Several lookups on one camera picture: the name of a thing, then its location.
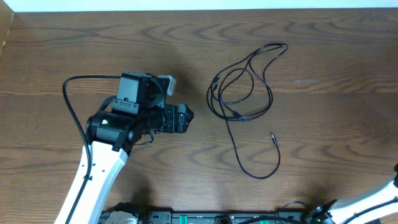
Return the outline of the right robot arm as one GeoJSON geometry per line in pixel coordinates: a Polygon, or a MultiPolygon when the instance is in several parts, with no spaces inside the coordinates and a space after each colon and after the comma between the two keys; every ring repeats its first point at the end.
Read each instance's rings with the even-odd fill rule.
{"type": "Polygon", "coordinates": [[[387,182],[348,199],[324,203],[304,216],[312,224],[370,223],[397,213],[397,166],[387,182]]]}

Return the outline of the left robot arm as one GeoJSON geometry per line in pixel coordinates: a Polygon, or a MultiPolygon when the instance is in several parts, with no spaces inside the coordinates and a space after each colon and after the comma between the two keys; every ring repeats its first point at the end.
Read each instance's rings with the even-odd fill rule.
{"type": "Polygon", "coordinates": [[[82,126],[62,86],[65,103],[82,136],[80,164],[56,223],[97,223],[113,183],[144,135],[184,133],[194,117],[186,104],[168,105],[176,79],[123,72],[118,92],[82,126]]]}

